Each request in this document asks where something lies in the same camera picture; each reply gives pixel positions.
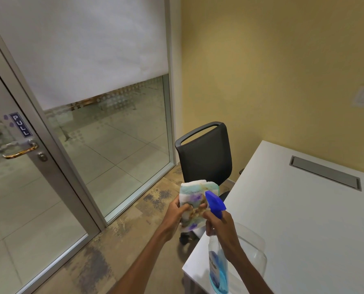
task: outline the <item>person's hand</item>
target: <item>person's hand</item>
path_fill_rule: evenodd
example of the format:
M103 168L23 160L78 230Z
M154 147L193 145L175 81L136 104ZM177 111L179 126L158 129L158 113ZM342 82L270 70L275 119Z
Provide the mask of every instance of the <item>person's hand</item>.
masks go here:
M202 216L207 220L207 235L211 236L213 229L215 230L225 257L229 262L233 263L240 256L241 252L243 252L243 249L240 246L231 214L224 210L223 217L219 219L210 211L205 211Z
M189 204L184 204L179 207L179 195L169 204L167 212L161 222L158 232L164 236L164 240L169 241L175 234L179 222L182 218L182 213L187 210L192 210L193 207Z

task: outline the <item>roller blind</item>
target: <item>roller blind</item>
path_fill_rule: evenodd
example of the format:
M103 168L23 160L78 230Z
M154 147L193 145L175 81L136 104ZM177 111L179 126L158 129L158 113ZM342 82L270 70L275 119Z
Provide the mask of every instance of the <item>roller blind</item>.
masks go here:
M44 110L168 73L164 0L0 0L0 35Z

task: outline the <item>yellow wall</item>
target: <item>yellow wall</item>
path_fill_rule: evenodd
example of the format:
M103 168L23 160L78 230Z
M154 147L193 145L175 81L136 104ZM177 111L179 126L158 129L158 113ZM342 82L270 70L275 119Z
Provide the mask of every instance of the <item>yellow wall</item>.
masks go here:
M364 172L364 0L182 0L184 133L227 125L232 180L267 140Z

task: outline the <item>brass door handle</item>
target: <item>brass door handle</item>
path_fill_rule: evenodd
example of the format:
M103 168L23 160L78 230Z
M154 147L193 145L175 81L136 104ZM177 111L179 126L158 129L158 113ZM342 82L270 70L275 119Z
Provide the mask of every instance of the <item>brass door handle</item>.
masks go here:
M2 157L4 159L14 159L14 158L17 158L17 157L21 157L22 155L25 155L29 152L32 152L33 150L36 150L39 146L38 144L34 141L34 140L29 140L28 141L29 145L31 146L30 148L26 149L26 150L22 150L21 152L18 152L17 154L13 154L13 155L2 155Z

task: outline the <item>office chair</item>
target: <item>office chair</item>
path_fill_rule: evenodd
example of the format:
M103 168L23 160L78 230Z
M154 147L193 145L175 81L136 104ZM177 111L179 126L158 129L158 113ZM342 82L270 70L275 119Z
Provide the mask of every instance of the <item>office chair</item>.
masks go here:
M215 127L202 136L182 145L186 139L204 129ZM212 122L194 129L175 141L185 183L199 179L215 182L219 186L231 175L232 159L227 127L221 122ZM220 195L224 201L228 192ZM189 233L181 233L181 244L189 241Z

